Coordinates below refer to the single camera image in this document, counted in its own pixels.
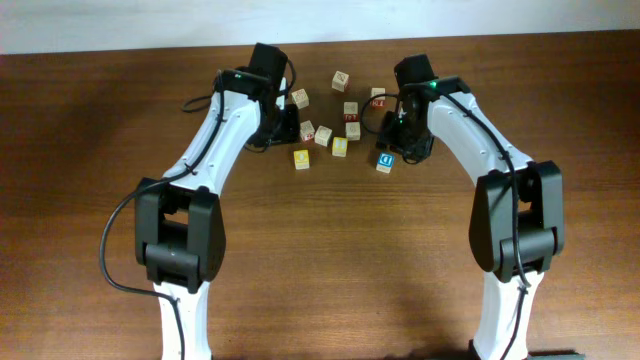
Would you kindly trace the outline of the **blue D wooden block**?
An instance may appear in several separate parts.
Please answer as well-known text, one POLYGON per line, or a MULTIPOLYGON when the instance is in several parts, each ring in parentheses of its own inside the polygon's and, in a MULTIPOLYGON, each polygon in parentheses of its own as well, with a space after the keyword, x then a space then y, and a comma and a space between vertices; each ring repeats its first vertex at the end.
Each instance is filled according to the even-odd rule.
POLYGON ((389 153, 381 153, 376 163, 376 170, 389 174, 393 168, 395 156, 389 153))

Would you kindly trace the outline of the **yellow O wooden block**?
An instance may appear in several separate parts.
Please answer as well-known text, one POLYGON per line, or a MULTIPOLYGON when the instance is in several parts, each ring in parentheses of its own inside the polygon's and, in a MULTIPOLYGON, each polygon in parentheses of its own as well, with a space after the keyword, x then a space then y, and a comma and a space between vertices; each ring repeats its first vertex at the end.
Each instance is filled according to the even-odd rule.
POLYGON ((296 170, 304 170, 310 168, 310 157, 309 152, 304 150, 297 150, 293 153, 294 155, 294 166, 296 170))

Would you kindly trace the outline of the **yellow blue wooden block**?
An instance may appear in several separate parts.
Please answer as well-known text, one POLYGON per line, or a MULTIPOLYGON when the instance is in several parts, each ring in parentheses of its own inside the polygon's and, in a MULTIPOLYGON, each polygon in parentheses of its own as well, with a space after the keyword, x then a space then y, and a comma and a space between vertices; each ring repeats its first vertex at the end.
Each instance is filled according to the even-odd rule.
POLYGON ((335 157, 345 157, 348 149, 348 139, 334 137, 332 143, 332 155, 335 157))

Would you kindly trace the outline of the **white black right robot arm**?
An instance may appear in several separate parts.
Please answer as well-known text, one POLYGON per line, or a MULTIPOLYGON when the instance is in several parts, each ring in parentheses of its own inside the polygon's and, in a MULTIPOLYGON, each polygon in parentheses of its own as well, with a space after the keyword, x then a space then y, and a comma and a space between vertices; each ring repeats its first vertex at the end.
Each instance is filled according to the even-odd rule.
POLYGON ((441 141, 475 186, 468 237, 484 285, 469 353, 528 359, 535 293, 565 243, 561 171, 518 150, 483 114, 470 87, 458 76, 437 76, 426 55, 404 58, 394 75, 397 104, 384 117, 377 147, 417 165, 441 141))

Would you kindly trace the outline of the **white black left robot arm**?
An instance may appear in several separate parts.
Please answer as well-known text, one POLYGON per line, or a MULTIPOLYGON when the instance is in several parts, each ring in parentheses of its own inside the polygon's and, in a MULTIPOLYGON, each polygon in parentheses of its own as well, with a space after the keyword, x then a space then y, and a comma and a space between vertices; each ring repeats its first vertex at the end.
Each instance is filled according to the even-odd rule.
POLYGON ((165 359, 209 359, 207 301, 226 236, 220 195, 241 150, 297 142, 299 114, 287 103, 293 67, 258 43, 246 66, 214 80, 206 118, 159 180, 144 178, 135 200, 135 255, 160 293, 165 359))

